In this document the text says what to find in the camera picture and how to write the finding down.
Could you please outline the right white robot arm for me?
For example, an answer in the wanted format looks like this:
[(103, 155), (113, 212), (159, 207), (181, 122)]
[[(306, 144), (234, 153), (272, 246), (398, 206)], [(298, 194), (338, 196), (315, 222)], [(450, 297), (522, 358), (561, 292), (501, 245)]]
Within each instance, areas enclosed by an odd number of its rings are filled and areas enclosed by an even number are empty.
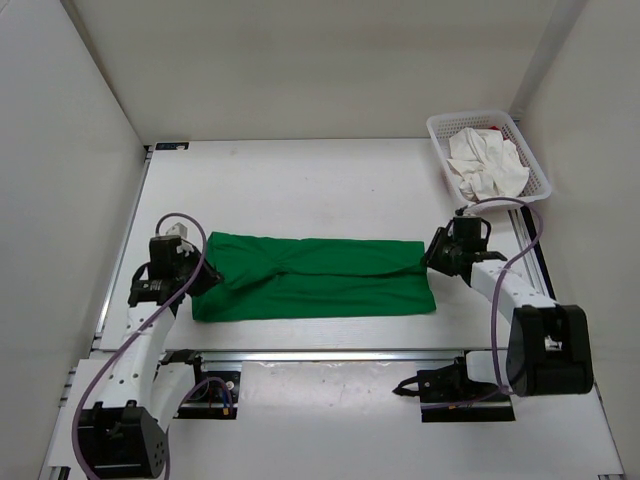
[(491, 319), (510, 324), (508, 346), (468, 351), (450, 365), (420, 370), (394, 394), (417, 397), (429, 409), (471, 407), (519, 397), (584, 395), (594, 385), (586, 314), (561, 305), (513, 273), (507, 258), (488, 248), (491, 226), (477, 216), (455, 216), (440, 227), (424, 266), (467, 286), (491, 304)]

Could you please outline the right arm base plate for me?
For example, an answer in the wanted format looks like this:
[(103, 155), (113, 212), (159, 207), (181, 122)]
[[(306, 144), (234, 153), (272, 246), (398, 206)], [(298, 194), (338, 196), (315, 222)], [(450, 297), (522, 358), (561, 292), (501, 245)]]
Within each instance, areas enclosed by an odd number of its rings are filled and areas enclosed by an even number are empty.
[(470, 380), (461, 365), (417, 372), (423, 423), (516, 420), (509, 396), (489, 382)]

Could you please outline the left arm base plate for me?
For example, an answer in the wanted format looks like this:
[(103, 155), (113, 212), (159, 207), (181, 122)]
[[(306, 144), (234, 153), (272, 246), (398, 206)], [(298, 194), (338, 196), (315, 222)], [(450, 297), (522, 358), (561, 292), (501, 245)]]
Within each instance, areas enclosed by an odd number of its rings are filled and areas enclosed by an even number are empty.
[(180, 420), (235, 420), (241, 389), (240, 363), (206, 362), (196, 383), (207, 380), (178, 409)]

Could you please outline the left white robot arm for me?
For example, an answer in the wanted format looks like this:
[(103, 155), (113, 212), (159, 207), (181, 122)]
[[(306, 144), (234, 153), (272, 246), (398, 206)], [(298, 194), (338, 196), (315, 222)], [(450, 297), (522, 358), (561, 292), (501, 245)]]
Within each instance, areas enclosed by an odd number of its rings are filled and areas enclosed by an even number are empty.
[(72, 446), (89, 479), (156, 479), (168, 469), (168, 429), (184, 397), (206, 395), (210, 377), (161, 355), (185, 297), (221, 284), (222, 275), (178, 234), (149, 242), (149, 260), (134, 273), (121, 347), (78, 403)]

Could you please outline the green t shirt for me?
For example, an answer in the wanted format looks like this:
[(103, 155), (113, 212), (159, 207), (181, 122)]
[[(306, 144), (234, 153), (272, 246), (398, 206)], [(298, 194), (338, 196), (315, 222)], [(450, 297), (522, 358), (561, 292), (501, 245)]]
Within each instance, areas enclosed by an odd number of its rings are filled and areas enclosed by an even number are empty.
[(214, 232), (223, 281), (192, 300), (201, 323), (431, 314), (421, 241), (283, 239)]

